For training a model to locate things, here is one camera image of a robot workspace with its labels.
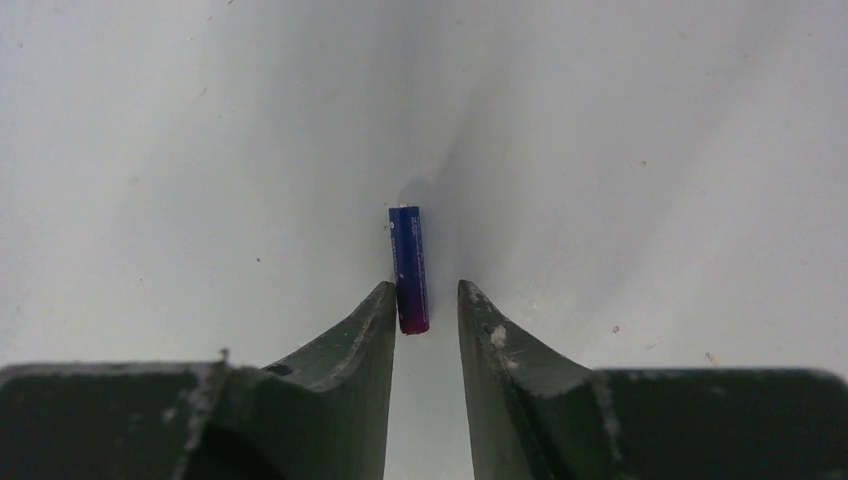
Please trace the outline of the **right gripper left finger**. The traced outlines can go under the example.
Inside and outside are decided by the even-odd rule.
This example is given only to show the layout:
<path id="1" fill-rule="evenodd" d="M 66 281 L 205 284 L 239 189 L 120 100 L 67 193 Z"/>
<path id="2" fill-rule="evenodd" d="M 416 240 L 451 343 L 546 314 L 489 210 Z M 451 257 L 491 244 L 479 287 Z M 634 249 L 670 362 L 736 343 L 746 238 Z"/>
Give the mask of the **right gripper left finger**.
<path id="1" fill-rule="evenodd" d="M 380 479 L 395 287 L 263 368 L 33 363 L 1 371 L 5 479 Z"/>

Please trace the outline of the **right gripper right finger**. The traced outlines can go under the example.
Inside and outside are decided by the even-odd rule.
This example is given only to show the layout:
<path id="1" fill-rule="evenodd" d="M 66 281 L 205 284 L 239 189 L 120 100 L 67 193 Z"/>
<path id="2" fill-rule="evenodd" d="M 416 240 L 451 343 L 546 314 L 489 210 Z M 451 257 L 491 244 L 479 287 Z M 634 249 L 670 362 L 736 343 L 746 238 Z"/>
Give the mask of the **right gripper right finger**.
<path id="1" fill-rule="evenodd" d="M 819 369 L 596 369 L 457 292 L 478 479 L 843 479 L 847 385 Z"/>

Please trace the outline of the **blue battery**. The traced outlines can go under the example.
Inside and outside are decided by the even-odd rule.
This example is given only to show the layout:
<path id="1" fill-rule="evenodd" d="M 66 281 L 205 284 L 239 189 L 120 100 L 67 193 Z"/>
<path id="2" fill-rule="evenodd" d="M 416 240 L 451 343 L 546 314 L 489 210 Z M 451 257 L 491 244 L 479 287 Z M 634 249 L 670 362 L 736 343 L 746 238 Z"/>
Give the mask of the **blue battery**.
<path id="1" fill-rule="evenodd" d="M 420 209 L 400 205 L 388 216 L 399 327 L 405 335 L 422 334 L 430 321 Z"/>

